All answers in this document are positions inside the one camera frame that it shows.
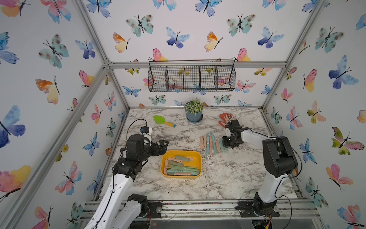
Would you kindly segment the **pink folding knife long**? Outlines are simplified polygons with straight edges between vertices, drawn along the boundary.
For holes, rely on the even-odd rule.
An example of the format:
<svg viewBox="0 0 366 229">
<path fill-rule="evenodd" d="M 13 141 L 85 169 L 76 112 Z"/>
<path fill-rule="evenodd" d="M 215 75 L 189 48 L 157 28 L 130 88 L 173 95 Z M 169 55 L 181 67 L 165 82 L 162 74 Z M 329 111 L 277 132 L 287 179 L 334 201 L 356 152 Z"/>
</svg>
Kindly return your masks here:
<svg viewBox="0 0 366 229">
<path fill-rule="evenodd" d="M 219 139 L 216 139 L 215 140 L 215 145 L 216 145 L 217 152 L 221 152 L 221 147 L 220 147 L 220 141 L 219 141 Z"/>
</svg>

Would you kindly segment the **teal folding knife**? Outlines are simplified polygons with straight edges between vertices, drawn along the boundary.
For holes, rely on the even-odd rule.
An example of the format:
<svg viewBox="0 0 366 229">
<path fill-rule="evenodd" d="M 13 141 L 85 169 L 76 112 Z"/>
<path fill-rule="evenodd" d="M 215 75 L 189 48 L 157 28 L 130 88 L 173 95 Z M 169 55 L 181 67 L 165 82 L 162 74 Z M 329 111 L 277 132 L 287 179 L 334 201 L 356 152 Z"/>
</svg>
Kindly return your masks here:
<svg viewBox="0 0 366 229">
<path fill-rule="evenodd" d="M 220 149 L 221 149 L 221 151 L 222 151 L 222 152 L 225 152 L 225 147 L 224 147 L 224 145 L 223 145 L 223 139 L 222 139 L 222 138 L 220 138 L 220 139 L 219 139 L 219 144 L 220 144 Z"/>
</svg>

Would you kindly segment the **pink ceramic knife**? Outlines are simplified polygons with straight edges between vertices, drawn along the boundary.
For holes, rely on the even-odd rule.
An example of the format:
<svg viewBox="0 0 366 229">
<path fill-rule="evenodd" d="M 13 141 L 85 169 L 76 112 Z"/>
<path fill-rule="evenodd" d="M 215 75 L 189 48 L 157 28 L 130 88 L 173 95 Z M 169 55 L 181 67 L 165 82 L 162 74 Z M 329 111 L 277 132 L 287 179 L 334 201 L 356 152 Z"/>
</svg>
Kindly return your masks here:
<svg viewBox="0 0 366 229">
<path fill-rule="evenodd" d="M 213 156 L 213 139 L 212 136 L 209 136 L 209 155 Z"/>
</svg>

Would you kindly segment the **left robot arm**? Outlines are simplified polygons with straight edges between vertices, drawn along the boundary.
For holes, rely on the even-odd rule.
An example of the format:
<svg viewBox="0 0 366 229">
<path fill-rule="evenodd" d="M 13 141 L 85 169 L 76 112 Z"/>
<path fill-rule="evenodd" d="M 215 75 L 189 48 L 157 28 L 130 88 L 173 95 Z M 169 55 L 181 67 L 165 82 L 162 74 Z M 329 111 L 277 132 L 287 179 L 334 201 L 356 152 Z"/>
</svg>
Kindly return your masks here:
<svg viewBox="0 0 366 229">
<path fill-rule="evenodd" d="M 86 229 L 128 229 L 136 218 L 149 213 L 146 196 L 132 194 L 123 200 L 142 168 L 152 156 L 164 155 L 168 140 L 153 142 L 143 135 L 131 135 L 112 169 L 113 177 Z"/>
</svg>

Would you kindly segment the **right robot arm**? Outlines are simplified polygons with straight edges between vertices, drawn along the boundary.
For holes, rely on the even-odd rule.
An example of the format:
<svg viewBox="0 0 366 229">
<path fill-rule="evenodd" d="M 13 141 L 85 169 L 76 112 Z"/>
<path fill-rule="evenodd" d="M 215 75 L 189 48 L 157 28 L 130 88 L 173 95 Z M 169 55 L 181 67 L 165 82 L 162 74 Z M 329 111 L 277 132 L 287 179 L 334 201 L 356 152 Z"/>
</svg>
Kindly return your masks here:
<svg viewBox="0 0 366 229">
<path fill-rule="evenodd" d="M 297 168 L 298 162 L 287 137 L 269 136 L 240 126 L 238 120 L 225 125 L 223 137 L 225 148 L 236 148 L 243 143 L 250 143 L 263 151 L 266 176 L 253 201 L 253 211 L 257 216 L 271 213 L 276 206 L 279 189 L 284 180 Z"/>
</svg>

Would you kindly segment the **pink folding fruit knife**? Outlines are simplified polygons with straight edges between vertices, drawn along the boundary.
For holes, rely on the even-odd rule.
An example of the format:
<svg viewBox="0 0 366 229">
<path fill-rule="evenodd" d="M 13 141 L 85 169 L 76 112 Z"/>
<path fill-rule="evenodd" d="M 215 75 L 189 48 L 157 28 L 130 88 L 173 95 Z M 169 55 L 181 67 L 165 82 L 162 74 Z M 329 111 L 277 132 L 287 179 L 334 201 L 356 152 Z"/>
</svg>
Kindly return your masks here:
<svg viewBox="0 0 366 229">
<path fill-rule="evenodd" d="M 200 149 L 204 149 L 204 136 L 200 137 Z"/>
</svg>

